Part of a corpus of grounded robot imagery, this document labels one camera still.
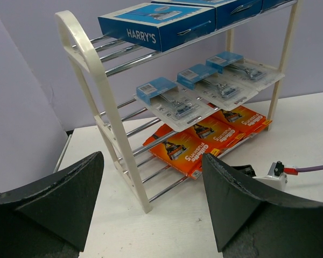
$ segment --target gray wall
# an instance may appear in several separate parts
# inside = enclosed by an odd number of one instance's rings
[[[0,18],[23,57],[42,85],[48,100],[66,130],[92,125],[93,118],[80,87],[61,48],[53,14],[70,10],[90,38],[100,34],[97,16],[144,1],[0,0]],[[256,20],[236,30],[236,52],[277,65],[282,49],[288,10]],[[224,48],[222,36],[205,40],[172,55],[154,60],[111,77],[116,101],[131,97],[135,87],[159,76],[174,79],[177,72],[218,53]],[[254,101],[271,97],[272,89]],[[323,0],[304,0],[292,49],[282,97],[323,91]],[[134,107],[122,110],[128,113]]]
[[[50,174],[66,139],[39,82],[0,21],[0,192]]]

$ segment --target harry's box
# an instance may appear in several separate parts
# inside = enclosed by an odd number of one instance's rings
[[[262,11],[266,11],[270,8],[276,7],[289,1],[291,0],[263,0]]]
[[[261,12],[263,0],[156,0],[169,3],[212,7],[216,13],[216,28],[220,29]]]
[[[167,51],[215,30],[215,10],[143,3],[98,17],[103,35]]]

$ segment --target white table surface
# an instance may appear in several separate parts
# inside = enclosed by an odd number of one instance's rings
[[[267,114],[269,103],[246,107]],[[130,131],[148,120],[124,125]],[[132,147],[139,147],[159,125],[130,138]],[[74,131],[60,169],[96,151],[103,152],[105,168],[85,252],[80,257],[222,257],[216,250],[202,177],[172,189],[153,202],[149,214],[144,214],[115,170],[96,126]],[[258,176],[266,175],[278,160],[299,167],[323,164],[323,93],[279,100],[272,130],[223,158],[232,166],[251,164]],[[163,166],[156,159],[144,165],[142,178]],[[149,197],[182,177],[170,169],[147,182]],[[323,202],[323,171],[290,176],[286,191]]]

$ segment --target shelf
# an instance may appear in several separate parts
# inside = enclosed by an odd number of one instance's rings
[[[101,133],[103,141],[105,142],[105,145],[108,148],[110,157],[113,160],[113,163],[118,173],[127,182],[127,186],[132,190],[132,192],[136,195],[137,199],[141,203],[141,206],[144,212],[148,213],[149,211],[152,210],[152,206],[150,202],[153,202],[161,195],[165,194],[166,192],[173,189],[175,186],[180,185],[182,182],[187,180],[187,177],[178,179],[176,182],[166,187],[158,194],[155,194],[156,192],[154,192],[153,197],[148,198],[144,184],[147,182],[150,182],[153,178],[162,175],[165,171],[168,171],[170,167],[163,164],[162,168],[159,168],[153,174],[146,175],[144,179],[141,178],[141,175],[139,173],[139,170],[142,169],[143,166],[150,165],[151,163],[149,162],[154,160],[153,156],[150,156],[150,155],[144,156],[141,154],[153,148],[155,145],[165,141],[169,137],[174,136],[175,134],[177,134],[177,132],[175,131],[170,132],[169,134],[165,135],[162,138],[159,138],[158,140],[155,140],[154,142],[150,143],[147,146],[140,146],[133,150],[129,143],[128,138],[131,138],[134,135],[137,135],[138,133],[143,132],[145,129],[150,128],[151,126],[157,125],[159,122],[161,122],[161,119],[155,118],[146,124],[139,125],[137,128],[129,132],[126,132],[122,122],[130,118],[133,118],[138,114],[141,114],[147,111],[148,109],[146,107],[143,107],[121,118],[118,109],[123,108],[135,102],[136,100],[132,98],[121,103],[120,105],[117,105],[115,102],[115,97],[114,97],[112,88],[108,81],[108,77],[116,75],[123,71],[126,71],[132,67],[144,64],[146,62],[149,62],[161,56],[170,54],[179,49],[190,46],[194,43],[200,42],[201,40],[208,39],[210,37],[213,37],[223,32],[227,32],[226,50],[233,52],[233,41],[234,41],[233,29],[235,27],[238,27],[240,25],[243,25],[245,23],[258,19],[259,17],[263,17],[265,15],[269,15],[273,12],[277,12],[281,9],[292,6],[289,23],[286,30],[286,37],[284,40],[284,46],[283,46],[280,65],[278,68],[268,67],[268,69],[274,70],[280,74],[284,74],[286,69],[286,64],[290,55],[291,42],[294,36],[295,23],[299,17],[299,6],[300,6],[300,3],[302,2],[303,0],[287,2],[285,4],[279,5],[274,9],[268,10],[264,13],[260,13],[254,17],[239,21],[230,26],[217,30],[211,34],[204,35],[203,37],[199,37],[185,44],[177,46],[166,52],[152,51],[149,54],[143,54],[139,58],[135,58],[131,61],[122,63],[108,70],[105,69],[105,67],[103,66],[103,63],[120,58],[122,56],[126,56],[136,51],[143,50],[145,48],[139,45],[130,44],[130,45],[124,46],[122,49],[117,50],[121,45],[123,46],[127,44],[127,42],[122,41],[120,39],[113,39],[107,36],[100,36],[98,38],[90,40],[87,37],[82,26],[79,24],[78,20],[74,17],[74,15],[71,12],[63,11],[55,14],[62,45],[65,49],[66,54],[69,57],[71,65],[75,71],[79,84],[84,93],[84,96],[90,106],[91,112],[94,116],[99,132]],[[72,45],[71,40],[74,40],[76,45]],[[109,49],[112,49],[114,47],[115,49],[111,53],[106,52],[105,54],[103,54],[103,56],[99,56],[103,51],[109,51]],[[95,82],[97,87],[96,94],[98,94],[99,99],[101,100],[101,104],[104,106],[104,109],[105,109],[104,112],[100,112],[98,110],[98,106],[94,101],[94,99],[97,99],[97,98],[95,98],[94,94],[91,92],[90,87],[87,83],[85,74],[90,75],[93,81]],[[275,80],[276,84],[272,95],[271,105],[269,107],[268,120],[273,119],[273,116],[276,110],[278,97],[282,88],[282,80],[281,80],[282,77],[283,76]],[[103,116],[107,116],[109,123],[105,123],[103,121],[102,119]],[[226,155],[227,153],[229,153],[239,145],[243,144],[248,139],[249,138],[246,138],[243,141],[239,142],[237,145],[235,145],[231,149],[228,149],[225,153],[223,153],[219,157],[223,157],[224,155]]]
[[[282,4],[282,5],[279,5],[279,6],[277,6],[277,7],[276,7],[276,8],[274,8],[274,9],[270,9],[270,10],[268,10],[268,11],[266,11],[266,12],[260,13],[260,14],[258,14],[258,15],[256,15],[256,16],[250,17],[250,18],[248,18],[248,19],[244,19],[244,20],[242,20],[242,21],[238,21],[237,23],[231,24],[231,25],[226,26],[226,27],[224,27],[224,28],[221,28],[221,29],[219,29],[219,30],[217,30],[217,31],[215,31],[215,32],[212,32],[212,33],[210,33],[210,34],[208,34],[208,35],[204,35],[204,36],[201,36],[201,37],[196,38],[196,39],[194,39],[194,40],[191,40],[191,41],[189,41],[189,42],[186,42],[186,43],[184,43],[184,44],[182,44],[182,45],[180,45],[180,46],[177,46],[177,47],[175,47],[175,48],[172,48],[172,49],[170,49],[170,50],[168,50],[168,51],[165,51],[165,52],[154,51],[154,52],[152,52],[152,53],[149,53],[149,54],[143,55],[143,56],[141,56],[141,57],[139,57],[139,58],[136,58],[136,59],[133,59],[133,60],[131,60],[131,61],[129,61],[129,62],[123,63],[123,64],[121,64],[121,65],[119,65],[119,66],[117,66],[117,67],[114,67],[114,68],[108,69],[108,70],[106,71],[106,75],[107,75],[108,77],[110,77],[110,76],[113,76],[113,75],[115,75],[115,74],[118,74],[118,73],[121,73],[121,72],[123,72],[123,71],[126,71],[126,70],[128,70],[128,69],[130,69],[130,68],[133,68],[133,67],[135,67],[135,66],[142,65],[142,64],[144,64],[144,63],[146,63],[146,62],[152,61],[152,60],[154,60],[154,59],[156,59],[156,58],[159,58],[159,57],[161,57],[161,56],[163,56],[163,55],[170,54],[170,53],[172,53],[172,52],[174,52],[174,51],[177,51],[177,50],[180,50],[180,49],[185,48],[185,47],[187,47],[187,46],[190,46],[190,45],[192,45],[192,44],[195,44],[195,43],[197,43],[197,42],[199,42],[199,41],[201,41],[201,40],[208,39],[208,38],[210,38],[210,37],[213,37],[213,36],[218,35],[218,34],[220,34],[220,33],[226,32],[226,31],[231,30],[231,29],[233,29],[233,28],[235,28],[235,27],[238,27],[238,26],[240,26],[240,25],[243,25],[243,24],[246,24],[246,23],[248,23],[248,22],[251,22],[251,21],[253,21],[253,20],[255,20],[255,19],[258,19],[258,18],[260,18],[260,17],[263,17],[263,16],[266,16],[266,15],[269,15],[269,14],[271,14],[271,13],[274,13],[274,12],[277,12],[277,11],[282,10],[282,9],[284,9],[284,8],[287,8],[287,7],[289,7],[289,6],[292,6],[292,5],[296,4],[296,2],[297,2],[297,1],[296,1],[296,0],[294,0],[294,1],[290,1],[290,2],[287,2],[287,3]],[[100,40],[99,40],[99,38],[93,39],[93,40],[92,40],[92,42],[99,42],[99,41],[100,41]],[[102,40],[107,40],[107,39],[113,39],[113,38],[109,38],[109,37],[103,36],[103,39],[102,39]],[[117,41],[118,41],[118,40],[113,40],[113,41],[111,41],[111,42],[109,42],[109,43],[105,44],[105,45],[104,45],[104,47],[102,47],[102,46],[101,46],[101,47],[103,48],[102,50],[110,49],[110,48],[112,48],[112,47],[117,46],[117,45],[118,45],[118,44],[117,44]],[[121,45],[121,44],[123,44],[123,43],[125,43],[125,42],[124,42],[124,41],[122,41],[122,40],[120,40],[120,41],[119,41],[119,45]],[[104,63],[104,62],[107,62],[107,61],[113,60],[113,59],[115,59],[115,58],[118,58],[118,57],[121,57],[121,56],[127,55],[127,54],[129,54],[129,53],[135,52],[135,51],[140,50],[140,49],[146,49],[146,48],[145,48],[145,47],[142,47],[142,46],[139,46],[139,45],[132,45],[132,46],[126,47],[126,48],[124,48],[124,49],[120,49],[120,50],[118,50],[118,51],[115,51],[115,52],[113,52],[113,53],[110,53],[110,54],[108,54],[108,55],[106,55],[106,56],[103,56],[103,57],[101,57],[101,58],[100,58],[100,60],[101,60],[101,62],[102,62],[102,63]]]

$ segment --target wire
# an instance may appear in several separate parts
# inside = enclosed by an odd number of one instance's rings
[[[298,173],[313,172],[323,170],[323,166],[309,168],[284,168],[284,173],[288,175],[298,176]]]
[[[313,172],[313,171],[319,171],[319,170],[323,170],[323,166],[316,166],[316,167],[310,167],[310,168],[296,168],[296,171],[299,173]]]

